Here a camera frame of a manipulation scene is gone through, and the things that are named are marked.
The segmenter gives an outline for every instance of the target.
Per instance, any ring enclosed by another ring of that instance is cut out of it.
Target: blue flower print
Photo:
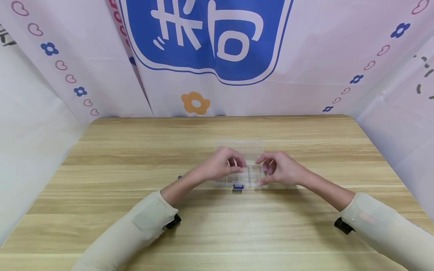
[[[363,74],[354,76],[353,79],[350,81],[350,84],[357,84],[360,81],[360,79],[363,78],[363,76],[364,76]]]
[[[326,106],[323,110],[323,112],[330,112],[330,110],[333,108],[333,106]]]
[[[57,55],[59,53],[59,50],[56,49],[56,46],[54,46],[54,44],[51,42],[41,43],[41,48],[45,51],[47,56],[52,56],[53,54]]]
[[[399,38],[401,37],[404,32],[410,27],[409,23],[400,23],[397,27],[396,30],[392,32],[392,34],[390,35],[391,38]]]
[[[130,63],[133,64],[134,66],[137,66],[136,63],[135,63],[134,57],[130,57]]]
[[[84,87],[78,87],[74,89],[74,92],[77,94],[77,96],[81,97],[83,95],[87,95],[87,91],[84,90]]]

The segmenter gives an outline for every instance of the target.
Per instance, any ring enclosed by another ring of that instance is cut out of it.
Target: wooden table
[[[343,115],[105,118],[92,123],[0,250],[0,270],[70,270],[138,201],[214,150],[216,139],[260,139],[310,170],[367,192],[434,232],[405,186],[356,122]],[[194,190],[182,223],[126,270],[403,270],[352,233],[306,189]]]

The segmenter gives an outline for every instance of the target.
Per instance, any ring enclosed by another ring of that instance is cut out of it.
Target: forearm
[[[365,243],[406,269],[434,270],[434,236],[389,206],[358,193],[340,215]]]
[[[196,171],[190,170],[182,178],[163,188],[160,191],[161,196],[168,204],[174,206],[202,182],[204,180],[201,179],[200,175]]]
[[[434,236],[394,209],[369,195],[355,194],[314,173],[309,173],[300,185],[337,209],[343,221],[377,252],[410,271],[434,270]]]
[[[312,172],[309,172],[305,178],[300,180],[299,185],[314,192],[338,211],[345,209],[355,196],[354,192]]]
[[[114,271],[163,233],[178,212],[153,192],[108,228],[80,257],[73,271]]]

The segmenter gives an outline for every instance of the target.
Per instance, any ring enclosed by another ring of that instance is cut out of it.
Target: beige long-sleeve shirt
[[[150,245],[178,212],[160,194],[144,198],[105,231],[76,262],[72,271],[115,271]],[[434,271],[434,236],[367,194],[357,194],[342,220],[379,253],[410,271]]]

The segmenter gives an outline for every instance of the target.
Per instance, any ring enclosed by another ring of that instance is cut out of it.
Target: fabric wall
[[[340,114],[433,29],[429,0],[7,0],[0,15],[82,124]]]
[[[397,71],[357,121],[434,219],[434,37]]]
[[[343,113],[434,15],[407,0],[119,2],[155,116]]]
[[[3,25],[83,127],[100,117],[152,116],[105,1],[0,7]]]
[[[0,246],[83,128],[0,26]]]

